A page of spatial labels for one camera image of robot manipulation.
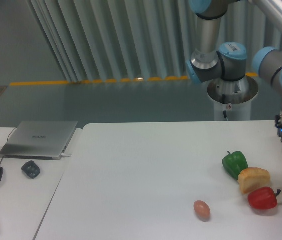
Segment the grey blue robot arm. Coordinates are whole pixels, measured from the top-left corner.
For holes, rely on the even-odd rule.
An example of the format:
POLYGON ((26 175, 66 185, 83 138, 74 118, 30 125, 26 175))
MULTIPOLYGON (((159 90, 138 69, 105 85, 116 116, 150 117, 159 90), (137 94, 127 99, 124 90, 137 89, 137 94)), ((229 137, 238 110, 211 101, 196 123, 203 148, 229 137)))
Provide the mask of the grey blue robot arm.
MULTIPOLYGON (((195 83, 210 82, 208 95, 222 105, 251 101, 258 88, 246 77, 247 50, 237 42, 217 45, 221 19, 231 4, 229 0, 191 0, 191 10, 198 20, 195 51, 187 61, 187 71, 195 83)), ((265 16, 282 33, 282 0, 254 0, 265 16)), ((280 114, 275 118, 277 134, 282 142, 282 51, 274 47, 259 50, 252 67, 281 97, 280 114)))

